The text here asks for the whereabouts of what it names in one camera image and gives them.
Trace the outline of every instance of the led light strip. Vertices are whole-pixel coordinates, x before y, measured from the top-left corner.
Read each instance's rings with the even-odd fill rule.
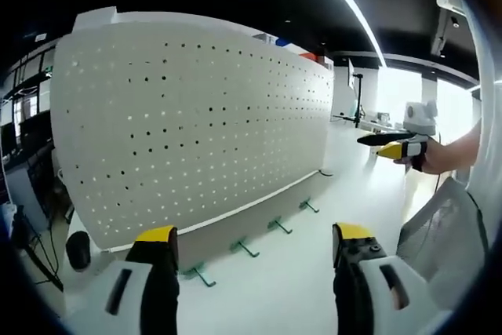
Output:
[[[373,34],[371,28],[369,27],[368,21],[366,21],[366,18],[362,14],[358,5],[355,3],[354,0],[344,0],[344,1],[348,4],[349,7],[351,7],[352,12],[358,18],[359,23],[361,23],[362,28],[365,30],[366,34],[368,35],[368,38],[371,41],[373,48],[375,49],[376,54],[378,55],[378,58],[380,59],[380,64],[383,67],[386,67],[387,65],[385,64],[384,55],[382,53],[382,50],[380,49],[380,46],[378,45],[377,38]]]

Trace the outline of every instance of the pegboard hook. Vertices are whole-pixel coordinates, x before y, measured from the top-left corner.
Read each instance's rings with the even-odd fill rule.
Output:
[[[238,252],[240,249],[244,249],[252,258],[256,258],[260,255],[260,252],[258,253],[253,253],[251,250],[249,250],[246,245],[245,245],[246,238],[239,239],[238,241],[232,243],[230,245],[230,251],[232,253]]]
[[[281,221],[281,217],[276,217],[274,220],[272,220],[270,223],[268,223],[268,230],[274,230],[276,228],[281,228],[287,235],[290,235],[291,233],[293,233],[293,229],[286,229],[282,226],[282,224],[280,223]]]
[[[216,282],[214,281],[210,282],[204,277],[204,275],[202,274],[203,269],[204,269],[204,263],[200,263],[194,266],[193,268],[187,270],[186,272],[184,272],[183,275],[185,275],[187,279],[192,279],[195,276],[198,276],[208,288],[215,286]]]
[[[315,213],[319,213],[319,209],[314,208],[313,206],[310,205],[310,197],[307,198],[307,200],[304,200],[302,203],[300,203],[300,209],[306,209],[307,207],[312,209]]]

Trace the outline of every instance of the black cable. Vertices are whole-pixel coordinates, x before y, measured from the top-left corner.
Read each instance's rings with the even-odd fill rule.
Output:
[[[56,275],[57,279],[59,280],[59,276],[57,276],[57,272],[60,270],[60,261],[57,257],[56,247],[54,247],[53,224],[54,224],[54,217],[52,218],[52,220],[49,223],[49,234],[50,234],[50,243],[53,248],[54,259],[56,259],[56,271],[54,272],[54,275]]]
[[[438,138],[439,138],[439,143],[441,143],[441,133],[438,132]],[[438,174],[438,179],[436,180],[436,186],[434,188],[434,194],[436,192],[438,192],[438,188],[439,188],[439,180],[441,179],[441,174]],[[415,254],[415,259],[418,257],[418,254],[420,254],[420,251],[422,251],[422,248],[424,247],[424,244],[425,244],[425,241],[427,241],[427,237],[429,236],[429,231],[431,230],[431,226],[432,226],[432,218],[434,217],[435,213],[433,213],[431,215],[431,218],[429,219],[429,225],[427,227],[427,231],[425,232],[425,236],[424,236],[424,239],[422,240],[422,243],[420,244],[420,247],[417,251],[417,254]]]
[[[322,170],[319,169],[319,172],[321,173],[322,176],[324,177],[332,177],[333,175],[332,174],[326,174],[326,173],[323,173]]]
[[[38,239],[38,244],[40,245],[40,247],[42,248],[42,252],[44,253],[44,256],[45,258],[47,259],[47,263],[49,263],[49,266],[51,268],[51,270],[53,271],[53,274],[54,274],[54,277],[59,281],[61,282],[59,276],[57,275],[57,270],[54,268],[53,264],[51,263],[50,259],[49,259],[49,254],[47,253],[47,250],[45,250],[45,246],[42,242],[42,238],[40,237],[40,235],[37,233],[37,231],[33,228],[33,225],[31,225],[31,222],[28,220],[28,218],[26,216],[24,216],[24,219],[26,220],[28,226],[30,227],[31,231],[33,231],[34,234],[36,234],[36,237]]]

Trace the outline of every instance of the pegboard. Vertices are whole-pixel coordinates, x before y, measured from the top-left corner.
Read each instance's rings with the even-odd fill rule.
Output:
[[[56,50],[65,184],[102,249],[220,217],[317,170],[333,73],[232,31],[112,24]]]

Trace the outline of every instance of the light fixture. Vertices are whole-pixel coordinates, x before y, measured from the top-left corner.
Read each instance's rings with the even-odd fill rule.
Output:
[[[452,16],[452,24],[453,27],[460,27],[460,24],[458,23],[458,20],[455,16]]]
[[[356,4],[356,2],[354,0],[344,0],[344,1],[352,9],[352,12],[355,14],[355,16],[357,17],[362,28],[366,32],[366,35],[368,36],[369,40],[371,41],[371,44],[373,45],[373,48],[375,49],[376,54],[377,54],[378,58],[380,59],[380,64],[383,67],[386,67],[387,65],[385,64],[384,55],[382,53],[380,46],[378,45],[377,38],[375,37],[375,34],[372,32],[371,28],[369,27],[368,21],[366,21],[366,18],[362,14],[358,5]]]

